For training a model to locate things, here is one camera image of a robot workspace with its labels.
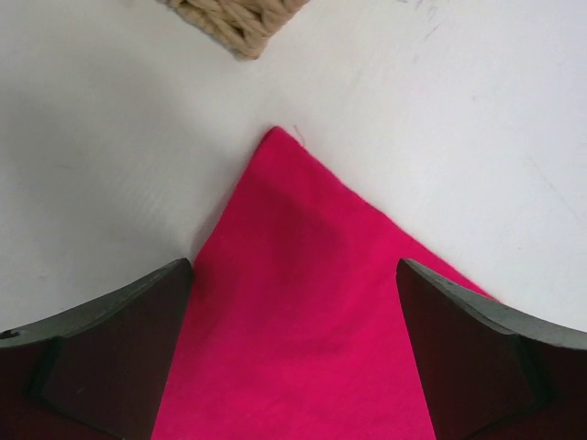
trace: woven trivet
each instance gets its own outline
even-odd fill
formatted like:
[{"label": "woven trivet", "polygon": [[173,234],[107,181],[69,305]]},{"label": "woven trivet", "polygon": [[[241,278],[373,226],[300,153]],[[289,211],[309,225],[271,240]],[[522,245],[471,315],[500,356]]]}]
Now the woven trivet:
[{"label": "woven trivet", "polygon": [[256,59],[269,38],[309,0],[163,0],[240,58]]}]

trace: white surface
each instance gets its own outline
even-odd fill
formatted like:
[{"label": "white surface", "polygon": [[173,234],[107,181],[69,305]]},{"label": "white surface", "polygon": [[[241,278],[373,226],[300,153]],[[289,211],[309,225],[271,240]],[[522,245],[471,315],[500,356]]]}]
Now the white surface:
[{"label": "white surface", "polygon": [[154,0],[0,3],[0,330],[192,256],[274,124],[497,298],[587,330],[585,17],[312,0],[237,62]]}]

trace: red cloth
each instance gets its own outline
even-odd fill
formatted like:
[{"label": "red cloth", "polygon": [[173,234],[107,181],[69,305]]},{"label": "red cloth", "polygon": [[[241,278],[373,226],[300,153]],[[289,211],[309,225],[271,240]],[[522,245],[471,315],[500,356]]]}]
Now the red cloth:
[{"label": "red cloth", "polygon": [[478,290],[271,130],[194,263],[153,439],[433,439],[400,258]]}]

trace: tabletop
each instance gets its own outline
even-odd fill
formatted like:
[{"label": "tabletop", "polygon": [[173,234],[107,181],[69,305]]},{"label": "tabletop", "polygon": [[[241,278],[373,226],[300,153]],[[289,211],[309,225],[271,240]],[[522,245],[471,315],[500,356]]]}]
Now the tabletop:
[{"label": "tabletop", "polygon": [[587,330],[587,3],[312,0],[238,61],[155,0],[0,5],[0,330],[193,257],[279,125],[515,308]]}]

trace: beige woven object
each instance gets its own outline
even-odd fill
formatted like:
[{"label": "beige woven object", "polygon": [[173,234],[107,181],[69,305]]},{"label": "beige woven object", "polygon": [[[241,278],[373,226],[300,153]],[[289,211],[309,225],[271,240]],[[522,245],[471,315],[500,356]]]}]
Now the beige woven object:
[{"label": "beige woven object", "polygon": [[185,21],[234,51],[258,58],[269,38],[309,0],[165,0]]}]

